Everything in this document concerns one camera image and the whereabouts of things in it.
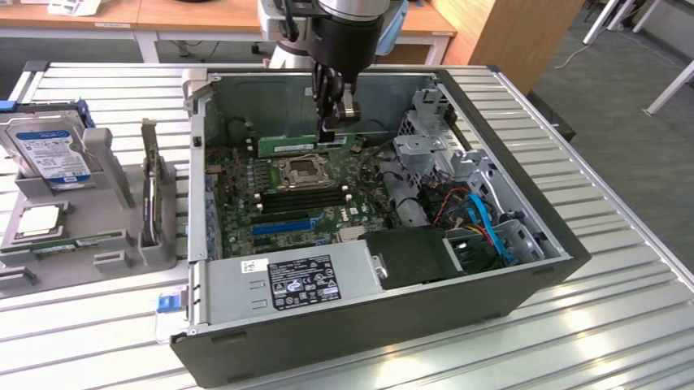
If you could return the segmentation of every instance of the desk leg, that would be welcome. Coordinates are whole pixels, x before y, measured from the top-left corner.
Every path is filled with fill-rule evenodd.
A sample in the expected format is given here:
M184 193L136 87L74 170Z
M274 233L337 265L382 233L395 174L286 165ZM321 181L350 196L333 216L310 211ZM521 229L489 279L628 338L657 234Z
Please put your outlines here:
M441 65L443 62L443 55L446 55L446 49L449 48L449 42L451 37L439 36L434 38L434 45L430 46L430 52L426 55L427 65Z
M159 53L156 52L156 32L136 30L134 33L135 40L140 46L142 61L144 63L159 63Z
M669 102L673 95L680 91L680 88L686 84L689 79L694 76L694 61L692 61L690 65L686 67L686 69L682 71L680 76L674 79L674 81L670 83L665 91L662 91L661 96L658 96L658 99L650 104L649 108L645 109L646 114L656 115L657 112L662 109L662 106L665 106L665 103Z
M617 30L617 25L620 22L622 22L622 19L628 16L628 11L632 9L632 6L634 5L634 0L626 0L626 2L622 5L622 8L620 8L620 11L617 12L616 17L612 19L610 24L608 25L608 29L610 31Z
M653 4L650 5L649 7L649 10L646 11L646 13L644 14L644 16L641 16L641 20L640 22L637 23L636 26L633 26L633 31L636 33L638 33L641 31L641 29L644 28L644 24L646 23L646 20L649 19L649 17L652 16L652 13L653 11L656 10L656 7L658 7L658 4L661 4L661 1L662 0L654 0Z
M620 0L610 0L610 2L605 5L604 11L600 13L598 20L593 23L593 27L584 38L584 45L590 45L596 42L596 38L598 37L600 30L604 27L604 23L608 20L608 16L610 16L612 11L617 7L617 3Z

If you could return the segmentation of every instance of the floor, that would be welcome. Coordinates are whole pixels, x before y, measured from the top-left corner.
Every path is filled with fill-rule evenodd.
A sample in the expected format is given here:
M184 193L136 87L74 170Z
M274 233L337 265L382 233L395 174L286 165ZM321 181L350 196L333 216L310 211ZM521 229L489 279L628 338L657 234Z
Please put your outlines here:
M556 70L584 47L581 40L590 25L582 23L582 17L566 34L535 92L578 133L573 145L584 158L694 270L694 240L686 233L694 221L694 89L684 88L657 117L641 110L685 64L630 32L604 32L570 65ZM163 62L199 62L214 48L213 42L202 42L190 48L198 58L182 58L174 44L160 42L159 56ZM265 53L255 55L249 43L223 42L207 61L255 63L270 56L271 49L273 45L263 43ZM130 41L6 39L0 52L0 97L10 95L30 59L140 61L136 43Z

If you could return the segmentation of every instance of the metal table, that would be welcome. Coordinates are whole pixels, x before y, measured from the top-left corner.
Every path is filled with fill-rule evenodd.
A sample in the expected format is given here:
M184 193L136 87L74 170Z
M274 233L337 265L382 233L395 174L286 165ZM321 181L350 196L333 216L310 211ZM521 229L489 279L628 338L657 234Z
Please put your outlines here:
M124 164L142 161L142 117L160 121L163 155L180 163L184 258L188 119L179 67L54 63L47 72L22 76L14 96L24 102L88 99ZM507 78L485 67L450 71L593 260L506 318L226 388L694 388L692 274ZM7 218L11 160L0 160L0 172ZM186 279L180 262L156 274L0 301L0 388L195 388L168 345L154 339L155 298Z

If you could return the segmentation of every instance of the power supply label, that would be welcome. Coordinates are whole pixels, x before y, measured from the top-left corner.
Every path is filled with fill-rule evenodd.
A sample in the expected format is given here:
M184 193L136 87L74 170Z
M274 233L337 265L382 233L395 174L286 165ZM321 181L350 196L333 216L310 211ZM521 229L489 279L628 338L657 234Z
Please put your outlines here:
M18 132L15 136L44 179L75 183L90 178L90 168L83 155L72 150L75 140L67 130Z
M278 310L342 298L329 255L269 264L269 278Z

